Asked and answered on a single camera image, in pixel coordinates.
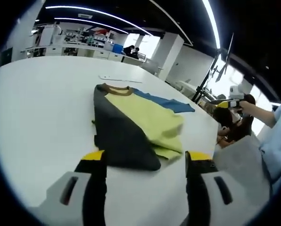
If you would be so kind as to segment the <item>person's right hand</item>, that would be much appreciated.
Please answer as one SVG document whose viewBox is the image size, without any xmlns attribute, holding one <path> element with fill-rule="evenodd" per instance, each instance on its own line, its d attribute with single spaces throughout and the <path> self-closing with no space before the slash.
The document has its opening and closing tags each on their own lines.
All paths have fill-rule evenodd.
<svg viewBox="0 0 281 226">
<path fill-rule="evenodd" d="M 252 104 L 247 101 L 240 101 L 239 102 L 240 109 L 243 113 L 251 114 Z"/>
</svg>

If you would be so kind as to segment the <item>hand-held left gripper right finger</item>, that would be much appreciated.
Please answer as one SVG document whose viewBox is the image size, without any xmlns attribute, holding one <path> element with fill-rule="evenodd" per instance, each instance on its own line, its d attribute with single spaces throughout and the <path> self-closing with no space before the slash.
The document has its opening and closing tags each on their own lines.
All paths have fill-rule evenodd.
<svg viewBox="0 0 281 226">
<path fill-rule="evenodd" d="M 186 151 L 188 226 L 244 226 L 251 206 L 244 187 L 219 171 L 208 154 Z"/>
</svg>

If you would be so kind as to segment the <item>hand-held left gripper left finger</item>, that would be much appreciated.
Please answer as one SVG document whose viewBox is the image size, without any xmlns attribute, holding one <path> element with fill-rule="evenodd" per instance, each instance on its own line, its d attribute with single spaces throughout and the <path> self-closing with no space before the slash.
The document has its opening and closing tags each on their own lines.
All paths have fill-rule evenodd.
<svg viewBox="0 0 281 226">
<path fill-rule="evenodd" d="M 37 218 L 47 226 L 104 226 L 107 193 L 104 151 L 85 155 L 73 172 L 68 171 L 46 191 L 36 208 Z"/>
</svg>

